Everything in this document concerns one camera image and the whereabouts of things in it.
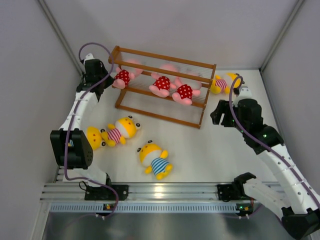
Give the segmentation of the yellow toy pink stripes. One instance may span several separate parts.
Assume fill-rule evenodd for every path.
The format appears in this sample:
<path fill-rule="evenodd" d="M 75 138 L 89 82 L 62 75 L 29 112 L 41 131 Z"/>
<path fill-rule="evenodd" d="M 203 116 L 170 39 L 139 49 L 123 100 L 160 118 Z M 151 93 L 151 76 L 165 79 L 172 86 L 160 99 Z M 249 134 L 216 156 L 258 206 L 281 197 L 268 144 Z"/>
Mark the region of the yellow toy pink stripes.
<path fill-rule="evenodd" d="M 141 124 L 128 115 L 118 119 L 114 124 L 109 123 L 107 130 L 101 129 L 100 134 L 109 147 L 115 147 L 118 144 L 125 145 L 127 139 L 133 138 L 140 128 Z"/>
<path fill-rule="evenodd" d="M 217 94 L 229 94 L 230 86 L 233 81 L 240 76 L 239 73 L 227 72 L 222 76 L 216 74 L 213 78 L 212 85 L 210 87 L 210 92 Z"/>

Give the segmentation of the pink toy red dots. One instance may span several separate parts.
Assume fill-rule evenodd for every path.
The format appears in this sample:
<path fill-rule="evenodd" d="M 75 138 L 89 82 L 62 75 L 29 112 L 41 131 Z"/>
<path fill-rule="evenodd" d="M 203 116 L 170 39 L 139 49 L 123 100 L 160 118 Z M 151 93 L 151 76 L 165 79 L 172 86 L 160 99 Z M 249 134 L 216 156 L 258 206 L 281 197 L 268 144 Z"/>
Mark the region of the pink toy red dots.
<path fill-rule="evenodd" d="M 172 81 L 173 76 L 152 72 L 151 77 L 155 80 L 148 88 L 156 96 L 161 98 L 166 98 L 170 95 L 170 90 L 175 90 L 177 86 Z"/>
<path fill-rule="evenodd" d="M 200 81 L 177 76 L 174 84 L 177 88 L 171 97 L 179 104 L 190 106 L 193 104 L 192 98 L 201 94 L 202 83 Z"/>
<path fill-rule="evenodd" d="M 125 89 L 130 81 L 137 78 L 142 72 L 143 70 L 137 67 L 119 65 L 116 68 L 116 75 L 112 86 L 117 89 Z"/>

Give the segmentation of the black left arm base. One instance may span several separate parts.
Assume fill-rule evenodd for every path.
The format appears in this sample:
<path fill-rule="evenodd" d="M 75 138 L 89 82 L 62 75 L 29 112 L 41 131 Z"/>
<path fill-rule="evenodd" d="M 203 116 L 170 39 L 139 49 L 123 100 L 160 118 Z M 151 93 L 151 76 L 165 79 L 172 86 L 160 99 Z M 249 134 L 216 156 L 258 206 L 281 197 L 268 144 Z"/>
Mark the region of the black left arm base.
<path fill-rule="evenodd" d="M 116 195 L 115 193 L 103 186 L 90 186 L 86 184 L 84 181 L 79 183 L 79 187 L 81 190 L 85 191 L 84 199 L 86 201 L 115 201 Z M 118 195 L 119 201 L 124 201 L 128 198 L 129 195 L 129 186 L 126 184 L 113 184 L 111 186 L 115 190 Z"/>

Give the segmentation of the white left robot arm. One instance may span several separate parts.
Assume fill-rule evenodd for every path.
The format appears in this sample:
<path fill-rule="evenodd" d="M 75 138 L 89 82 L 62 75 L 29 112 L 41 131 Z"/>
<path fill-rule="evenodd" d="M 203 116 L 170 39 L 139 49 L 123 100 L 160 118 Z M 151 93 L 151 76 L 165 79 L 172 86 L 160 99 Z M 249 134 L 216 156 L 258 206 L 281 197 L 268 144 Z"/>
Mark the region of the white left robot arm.
<path fill-rule="evenodd" d="M 96 187 L 97 196 L 107 200 L 113 194 L 112 182 L 109 175 L 93 163 L 94 147 L 86 129 L 92 110 L 113 79 L 93 54 L 87 54 L 82 63 L 85 72 L 76 88 L 73 106 L 60 128 L 51 131 L 50 142 L 57 165 L 64 167 L 64 178 L 88 182 Z"/>

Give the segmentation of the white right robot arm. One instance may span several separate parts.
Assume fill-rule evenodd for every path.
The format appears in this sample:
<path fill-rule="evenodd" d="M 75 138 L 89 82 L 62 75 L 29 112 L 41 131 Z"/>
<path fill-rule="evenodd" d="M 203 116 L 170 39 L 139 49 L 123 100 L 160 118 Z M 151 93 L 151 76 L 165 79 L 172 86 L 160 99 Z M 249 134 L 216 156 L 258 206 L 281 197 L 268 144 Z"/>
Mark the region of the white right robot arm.
<path fill-rule="evenodd" d="M 278 131 L 264 123 L 262 107 L 255 99 L 242 99 L 236 104 L 220 100 L 210 114 L 214 125 L 237 129 L 244 142 L 270 169 L 285 195 L 263 184 L 246 172 L 222 187 L 219 199 L 225 202 L 253 198 L 272 211 L 287 233 L 296 240 L 320 229 L 320 196 L 303 177 L 293 162 Z"/>

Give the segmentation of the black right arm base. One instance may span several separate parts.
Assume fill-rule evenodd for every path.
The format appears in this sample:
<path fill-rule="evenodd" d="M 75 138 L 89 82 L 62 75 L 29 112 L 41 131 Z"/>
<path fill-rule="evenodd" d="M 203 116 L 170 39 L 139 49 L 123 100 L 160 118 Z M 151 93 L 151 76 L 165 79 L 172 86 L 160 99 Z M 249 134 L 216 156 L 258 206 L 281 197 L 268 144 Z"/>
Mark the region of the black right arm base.
<path fill-rule="evenodd" d="M 243 185 L 248 180 L 256 178 L 252 173 L 246 172 L 235 177 L 231 183 L 217 184 L 218 199 L 223 202 L 249 200 L 250 197 L 245 194 Z"/>

